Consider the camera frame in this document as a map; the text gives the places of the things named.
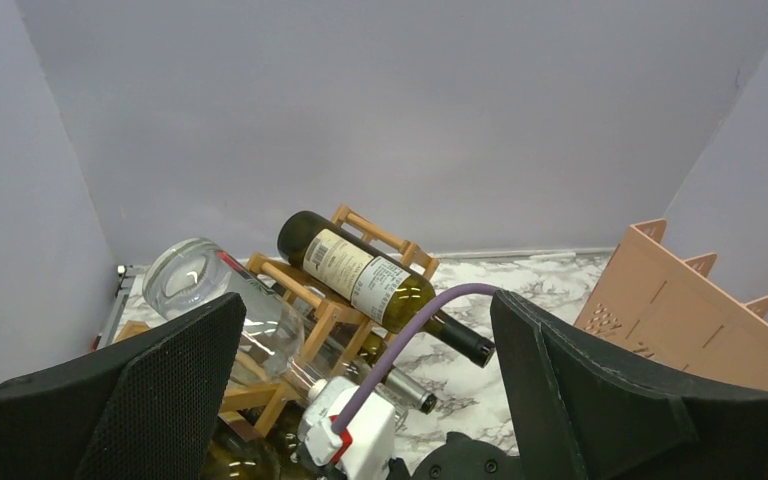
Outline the green wine bottle silver neck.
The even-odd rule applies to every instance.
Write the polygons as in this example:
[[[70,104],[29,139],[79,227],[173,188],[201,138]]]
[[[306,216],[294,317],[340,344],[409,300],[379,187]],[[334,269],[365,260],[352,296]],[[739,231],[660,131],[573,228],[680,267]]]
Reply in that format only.
[[[298,476],[279,451],[262,437],[245,439],[219,418],[200,479],[306,479]]]

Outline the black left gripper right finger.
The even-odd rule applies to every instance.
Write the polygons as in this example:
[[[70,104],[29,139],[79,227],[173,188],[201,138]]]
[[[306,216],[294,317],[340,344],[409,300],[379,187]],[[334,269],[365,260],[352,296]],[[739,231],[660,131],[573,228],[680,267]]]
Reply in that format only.
[[[499,290],[490,316],[525,479],[768,479],[768,391],[685,373]]]

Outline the wooden wine rack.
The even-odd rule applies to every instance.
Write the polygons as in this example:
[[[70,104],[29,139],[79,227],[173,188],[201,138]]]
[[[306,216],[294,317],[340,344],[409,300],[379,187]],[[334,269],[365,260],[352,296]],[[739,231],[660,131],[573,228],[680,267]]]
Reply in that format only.
[[[232,420],[253,409],[253,425],[267,434],[286,404],[306,404],[334,376],[359,383],[371,369],[363,353],[386,348],[373,338],[373,323],[307,274],[260,253],[237,260],[206,238],[180,241],[148,267],[142,296],[171,320],[225,293],[246,306],[240,346],[220,415]]]

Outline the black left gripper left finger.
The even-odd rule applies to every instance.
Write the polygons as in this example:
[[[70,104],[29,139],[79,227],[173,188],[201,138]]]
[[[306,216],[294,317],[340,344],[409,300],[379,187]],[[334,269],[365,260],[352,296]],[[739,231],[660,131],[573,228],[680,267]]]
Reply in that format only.
[[[224,294],[0,384],[0,479],[196,479],[246,308]]]

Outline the dark wine bottle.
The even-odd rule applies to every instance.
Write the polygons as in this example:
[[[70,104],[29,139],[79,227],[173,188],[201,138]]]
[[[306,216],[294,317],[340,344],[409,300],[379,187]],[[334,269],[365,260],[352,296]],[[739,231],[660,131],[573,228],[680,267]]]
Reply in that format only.
[[[277,250],[393,334],[436,296],[421,274],[313,211],[299,211],[284,223]]]

